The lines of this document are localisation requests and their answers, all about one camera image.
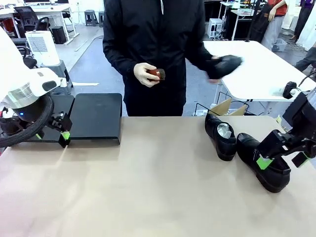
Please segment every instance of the red shirt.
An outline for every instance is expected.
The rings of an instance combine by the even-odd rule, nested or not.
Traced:
[[[268,0],[269,5],[275,6],[282,0]],[[276,10],[276,16],[285,16],[287,12],[287,5],[284,4],[283,6],[279,7]]]

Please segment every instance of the gray stool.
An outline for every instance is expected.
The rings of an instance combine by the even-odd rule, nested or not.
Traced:
[[[41,65],[41,68],[49,68],[51,69],[58,77],[60,78],[66,78],[67,86],[66,87],[57,87],[52,91],[52,94],[58,95],[58,94],[65,94],[70,95],[71,94],[71,88],[74,87],[73,83],[69,77],[68,71],[66,69],[65,63],[63,60],[60,60],[59,64],[54,66],[45,66]]]
[[[99,12],[99,27],[103,27],[104,12]]]
[[[85,25],[97,26],[98,19],[95,15],[94,10],[86,10],[84,11]]]

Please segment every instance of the person's arm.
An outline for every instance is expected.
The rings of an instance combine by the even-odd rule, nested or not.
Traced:
[[[278,9],[279,7],[282,7],[284,4],[287,4],[287,3],[286,3],[285,0],[282,0],[282,1],[280,1],[278,4],[276,4],[276,5],[271,9],[271,11],[270,11],[270,13],[269,13],[269,21],[272,21],[272,20],[273,20],[273,18],[274,18],[275,15],[276,15],[277,9]]]
[[[203,37],[205,34],[205,10],[203,0],[198,0],[196,22],[191,32],[185,51],[185,57],[200,70],[206,71],[210,79],[216,78],[216,71],[211,63],[212,55],[205,49]]]
[[[124,45],[121,34],[123,22],[120,0],[107,0],[106,9],[103,23],[103,52],[112,67],[121,75],[127,76],[133,73],[137,62],[121,51]]]

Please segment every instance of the pair of black shoes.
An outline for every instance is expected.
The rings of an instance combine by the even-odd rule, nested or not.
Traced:
[[[223,128],[228,128],[230,133],[223,136]],[[260,142],[252,136],[241,133],[236,138],[233,128],[212,114],[206,115],[205,131],[214,140],[217,155],[221,160],[231,161],[237,152],[266,190],[278,193],[289,183],[291,169],[282,158],[274,160],[264,170],[259,167],[257,160],[260,155],[257,153],[257,147]]]

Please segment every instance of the black pants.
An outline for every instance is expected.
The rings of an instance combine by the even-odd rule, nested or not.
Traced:
[[[310,64],[316,63],[316,48],[311,47],[310,50],[308,50],[305,58],[303,58],[301,61],[298,61],[295,65],[295,68],[299,71],[304,71]]]
[[[162,117],[162,116],[181,116],[183,105],[176,102],[148,103],[132,100],[125,100],[127,114],[130,117]]]
[[[312,8],[302,7],[300,11],[300,15],[298,16],[297,24],[295,27],[294,35],[298,39],[301,35],[301,32],[311,14]]]

